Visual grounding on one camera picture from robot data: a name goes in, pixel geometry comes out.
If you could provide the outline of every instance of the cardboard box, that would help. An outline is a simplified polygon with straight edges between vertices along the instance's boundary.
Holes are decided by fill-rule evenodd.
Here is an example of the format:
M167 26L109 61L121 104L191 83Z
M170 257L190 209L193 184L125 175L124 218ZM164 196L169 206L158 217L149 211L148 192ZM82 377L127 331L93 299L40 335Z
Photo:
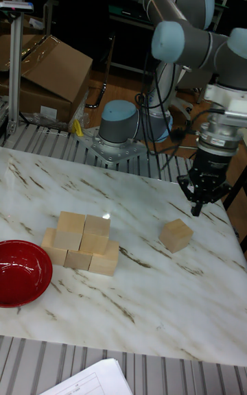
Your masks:
M10 36L0 37L0 65L3 37ZM89 87L92 62L53 36L42 38L21 64L20 111L68 123ZM6 95L8 75L0 74L0 96Z
M42 36L23 36L22 58L24 59L41 42ZM0 36L0 72L10 70L10 36Z
M44 29L36 29L32 25L30 25L30 19L34 19L40 23L43 22L43 19L39 17L32 17L32 15L25 15L23 19L23 34L44 34L45 35L45 28ZM0 20L0 36L10 34L11 24L8 22L7 19Z

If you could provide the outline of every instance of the black cable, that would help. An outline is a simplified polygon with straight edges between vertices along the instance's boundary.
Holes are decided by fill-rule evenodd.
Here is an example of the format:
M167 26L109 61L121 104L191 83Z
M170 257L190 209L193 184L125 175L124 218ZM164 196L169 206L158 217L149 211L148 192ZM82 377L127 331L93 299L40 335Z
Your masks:
M191 159L193 156L195 156L196 151L189 157L189 159Z
M196 121L196 119L198 119L199 116L203 115L204 113L218 113L220 115L224 114L224 109L218 109L218 108L210 108L208 110L203 110L202 112L198 113L192 120L191 125L193 125L193 123ZM176 152L178 151L178 148L181 146L187 131L190 129L191 125L188 125L185 130L184 130L184 137L182 137L182 139L180 140L180 142L177 144L175 150L172 152L171 156L168 158L167 162L162 166L161 171L164 170L166 168L166 166L169 164L170 160L175 156Z

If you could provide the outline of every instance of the wooden block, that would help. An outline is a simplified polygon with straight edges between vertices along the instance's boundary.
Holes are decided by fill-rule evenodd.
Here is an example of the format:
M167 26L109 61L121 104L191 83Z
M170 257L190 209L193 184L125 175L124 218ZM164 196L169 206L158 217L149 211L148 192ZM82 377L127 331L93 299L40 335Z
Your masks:
M91 259L92 255L90 253L68 250L64 266L71 269L88 270Z
M109 240L109 232L109 219L87 215L80 251L103 255Z
M63 249L55 249L53 247L55 236L56 229L47 228L41 244L41 248L47 253L49 258L51 259L52 264L64 265L67 251Z
M164 225L159 239L172 253L188 246L193 231L181 219L176 219Z
M79 250L84 229L85 215L61 212L54 239L54 247L65 250Z
M119 243L109 240L104 255L94 254L89 272L113 276L119 256Z

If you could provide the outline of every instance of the yellow object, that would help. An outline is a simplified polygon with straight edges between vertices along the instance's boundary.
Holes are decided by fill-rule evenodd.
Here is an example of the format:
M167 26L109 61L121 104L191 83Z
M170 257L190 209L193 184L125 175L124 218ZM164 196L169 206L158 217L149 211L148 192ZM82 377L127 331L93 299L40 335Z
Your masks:
M71 132L76 133L79 137L84 136L82 133L82 128L80 126L80 122L78 121L78 119L75 119L75 121L73 122Z

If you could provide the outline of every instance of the marble table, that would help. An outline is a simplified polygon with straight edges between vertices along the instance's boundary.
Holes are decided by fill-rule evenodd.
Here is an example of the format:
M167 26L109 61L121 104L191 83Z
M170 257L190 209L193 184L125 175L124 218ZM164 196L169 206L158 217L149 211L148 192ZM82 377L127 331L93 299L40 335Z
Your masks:
M60 211L110 218L113 277L54 266L24 307L0 309L0 334L108 350L247 365L246 261L219 202L192 217L177 184L0 149L0 235L40 244ZM171 254L158 241L181 218Z

